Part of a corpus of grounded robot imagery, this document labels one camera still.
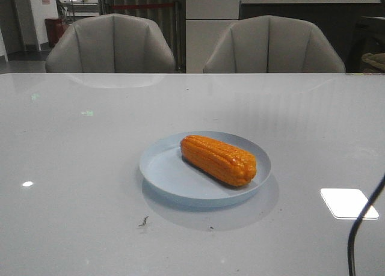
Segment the light blue round plate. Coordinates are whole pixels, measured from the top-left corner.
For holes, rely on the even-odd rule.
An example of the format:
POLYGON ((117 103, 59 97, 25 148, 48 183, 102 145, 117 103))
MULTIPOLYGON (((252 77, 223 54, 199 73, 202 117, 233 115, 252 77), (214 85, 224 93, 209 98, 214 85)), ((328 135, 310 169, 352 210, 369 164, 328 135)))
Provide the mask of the light blue round plate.
POLYGON ((268 154, 241 136, 216 131, 191 131, 167 136, 148 147, 140 157, 140 171, 159 195, 192 207, 223 207, 240 203, 257 193, 271 172, 268 154), (238 146, 256 157, 257 173, 242 187, 229 186, 182 157, 180 142, 187 135, 203 135, 238 146))

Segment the orange corn cob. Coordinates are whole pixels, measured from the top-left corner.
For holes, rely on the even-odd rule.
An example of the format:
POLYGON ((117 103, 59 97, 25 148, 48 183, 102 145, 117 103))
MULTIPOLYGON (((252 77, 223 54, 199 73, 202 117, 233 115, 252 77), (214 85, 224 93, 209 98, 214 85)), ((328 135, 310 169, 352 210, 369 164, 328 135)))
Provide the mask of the orange corn cob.
POLYGON ((210 137, 188 135, 180 142, 180 150, 191 164, 230 186, 247 185, 257 174, 253 154, 210 137))

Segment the right grey upholstered chair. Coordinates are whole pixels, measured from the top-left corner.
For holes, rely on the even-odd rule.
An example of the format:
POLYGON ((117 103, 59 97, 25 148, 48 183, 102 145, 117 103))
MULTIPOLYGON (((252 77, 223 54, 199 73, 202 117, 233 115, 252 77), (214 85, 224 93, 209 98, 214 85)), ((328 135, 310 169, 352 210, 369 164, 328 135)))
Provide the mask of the right grey upholstered chair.
POLYGON ((230 24, 204 73, 343 73, 324 33, 305 20, 259 16, 230 24))

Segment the grey upholstered chair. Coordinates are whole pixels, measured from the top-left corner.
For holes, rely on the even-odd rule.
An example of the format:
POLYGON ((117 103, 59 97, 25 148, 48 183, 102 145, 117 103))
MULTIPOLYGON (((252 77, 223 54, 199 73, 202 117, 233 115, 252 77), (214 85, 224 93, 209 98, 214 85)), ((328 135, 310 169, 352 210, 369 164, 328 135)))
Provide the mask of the grey upholstered chair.
POLYGON ((230 24, 204 73, 343 73, 324 33, 305 20, 259 16, 230 24))
POLYGON ((48 55, 48 73, 173 73, 175 60, 158 24, 123 14, 71 24, 48 55))

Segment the left grey upholstered chair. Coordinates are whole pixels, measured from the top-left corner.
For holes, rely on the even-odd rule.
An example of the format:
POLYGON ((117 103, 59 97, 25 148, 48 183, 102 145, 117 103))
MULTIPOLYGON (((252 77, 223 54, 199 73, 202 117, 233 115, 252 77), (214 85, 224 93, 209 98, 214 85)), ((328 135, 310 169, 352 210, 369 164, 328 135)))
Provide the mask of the left grey upholstered chair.
POLYGON ((123 14, 71 24, 48 55, 48 73, 173 73, 175 60, 158 24, 123 14))

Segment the white cabinet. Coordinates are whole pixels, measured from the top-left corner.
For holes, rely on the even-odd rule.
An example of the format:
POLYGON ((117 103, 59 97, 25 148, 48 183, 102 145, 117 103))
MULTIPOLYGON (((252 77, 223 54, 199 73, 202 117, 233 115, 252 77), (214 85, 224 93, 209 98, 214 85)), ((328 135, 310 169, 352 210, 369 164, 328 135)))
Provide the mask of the white cabinet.
POLYGON ((186 72, 202 73, 220 34, 238 20, 239 0, 186 0, 186 72))

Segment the red barrier belt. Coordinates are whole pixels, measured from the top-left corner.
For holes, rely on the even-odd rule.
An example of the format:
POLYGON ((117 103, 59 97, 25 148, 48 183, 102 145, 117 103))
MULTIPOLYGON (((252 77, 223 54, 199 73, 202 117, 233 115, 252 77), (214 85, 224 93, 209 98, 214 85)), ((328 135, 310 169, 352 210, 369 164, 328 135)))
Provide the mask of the red barrier belt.
POLYGON ((140 10, 140 9, 156 9, 156 8, 168 8, 174 7, 174 2, 161 3, 161 4, 138 4, 138 5, 111 5, 112 10, 140 10))

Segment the background metal table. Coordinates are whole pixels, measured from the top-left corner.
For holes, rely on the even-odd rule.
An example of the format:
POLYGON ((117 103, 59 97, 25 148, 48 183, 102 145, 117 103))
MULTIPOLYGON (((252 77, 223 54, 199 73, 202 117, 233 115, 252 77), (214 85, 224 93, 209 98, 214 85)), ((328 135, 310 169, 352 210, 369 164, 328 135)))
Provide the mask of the background metal table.
POLYGON ((63 6, 63 19, 66 22, 100 15, 97 2, 62 2, 61 4, 63 6))

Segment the red trash bin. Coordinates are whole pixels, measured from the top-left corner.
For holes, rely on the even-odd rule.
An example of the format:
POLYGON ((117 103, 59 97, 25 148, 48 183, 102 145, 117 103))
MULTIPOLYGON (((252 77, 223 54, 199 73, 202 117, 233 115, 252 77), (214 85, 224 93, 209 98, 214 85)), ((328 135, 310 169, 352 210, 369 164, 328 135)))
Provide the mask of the red trash bin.
POLYGON ((49 47, 53 48, 64 34, 63 21, 59 18, 48 18, 45 19, 45 27, 49 47))

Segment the dark counter with white top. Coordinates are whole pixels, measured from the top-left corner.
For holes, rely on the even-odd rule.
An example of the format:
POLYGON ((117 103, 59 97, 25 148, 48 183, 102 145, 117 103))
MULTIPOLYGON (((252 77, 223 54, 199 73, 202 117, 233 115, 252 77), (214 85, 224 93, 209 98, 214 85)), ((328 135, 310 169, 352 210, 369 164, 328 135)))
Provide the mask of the dark counter with white top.
POLYGON ((239 18, 290 17, 317 25, 346 65, 356 23, 361 17, 383 17, 379 0, 241 0, 239 18))

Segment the dark chair with cushion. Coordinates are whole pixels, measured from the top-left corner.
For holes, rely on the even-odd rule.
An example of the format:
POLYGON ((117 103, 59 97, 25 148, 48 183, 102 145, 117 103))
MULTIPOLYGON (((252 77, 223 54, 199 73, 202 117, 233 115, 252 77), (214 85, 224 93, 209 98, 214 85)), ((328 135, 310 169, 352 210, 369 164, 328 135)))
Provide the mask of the dark chair with cushion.
POLYGON ((384 73, 384 18, 361 17, 353 32, 346 70, 349 73, 384 73))

